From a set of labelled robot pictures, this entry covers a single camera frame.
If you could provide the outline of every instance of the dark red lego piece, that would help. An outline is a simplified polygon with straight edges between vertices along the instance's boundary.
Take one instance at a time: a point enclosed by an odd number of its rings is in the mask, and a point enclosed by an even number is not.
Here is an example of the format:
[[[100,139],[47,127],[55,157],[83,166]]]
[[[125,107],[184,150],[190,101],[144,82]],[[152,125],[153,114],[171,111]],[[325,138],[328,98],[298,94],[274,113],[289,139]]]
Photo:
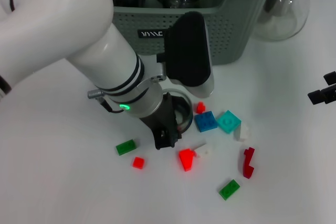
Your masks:
[[[243,167],[243,176],[248,179],[251,178],[253,170],[254,170],[254,168],[250,166],[253,153],[254,153],[254,149],[251,147],[244,151],[245,161],[244,161],[244,167]]]
[[[202,114],[205,111],[205,105],[203,102],[199,102],[197,105],[196,113]]]
[[[195,156],[195,152],[190,149],[185,149],[179,152],[180,160],[183,165],[184,170],[187,172],[191,170],[193,165],[193,158]]]
[[[133,162],[133,167],[142,170],[144,163],[145,163],[145,160],[143,158],[136,157]]]

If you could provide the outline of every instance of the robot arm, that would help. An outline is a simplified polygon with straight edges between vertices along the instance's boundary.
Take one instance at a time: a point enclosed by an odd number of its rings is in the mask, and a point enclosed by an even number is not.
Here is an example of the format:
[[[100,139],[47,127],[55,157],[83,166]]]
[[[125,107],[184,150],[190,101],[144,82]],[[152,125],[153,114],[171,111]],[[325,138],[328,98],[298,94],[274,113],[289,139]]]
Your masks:
[[[207,30],[199,13],[182,16],[168,30],[165,53],[141,57],[112,24],[112,0],[14,0],[14,5],[0,23],[0,88],[5,92],[67,58],[108,100],[130,107],[127,113],[152,130],[160,149],[173,147],[181,133],[176,99],[163,94],[159,81],[167,75],[198,97],[213,91]]]

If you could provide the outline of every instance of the translucent red lego piece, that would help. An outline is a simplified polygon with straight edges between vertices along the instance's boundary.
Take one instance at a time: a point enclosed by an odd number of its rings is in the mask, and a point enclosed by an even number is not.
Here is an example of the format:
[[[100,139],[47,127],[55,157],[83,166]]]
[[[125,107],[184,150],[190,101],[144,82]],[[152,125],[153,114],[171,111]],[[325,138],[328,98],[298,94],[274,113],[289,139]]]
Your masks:
[[[205,105],[203,102],[199,102],[197,105],[196,113],[202,114],[205,111]]]
[[[145,163],[145,160],[143,158],[136,157],[133,162],[133,167],[142,170],[144,163]]]
[[[183,165],[184,170],[187,172],[191,170],[193,165],[193,158],[195,156],[195,152],[191,149],[185,149],[179,152],[180,160]]]
[[[244,167],[243,167],[243,176],[248,179],[251,178],[253,170],[254,170],[254,168],[250,166],[253,153],[254,153],[254,149],[251,147],[244,151],[245,161],[244,161]]]

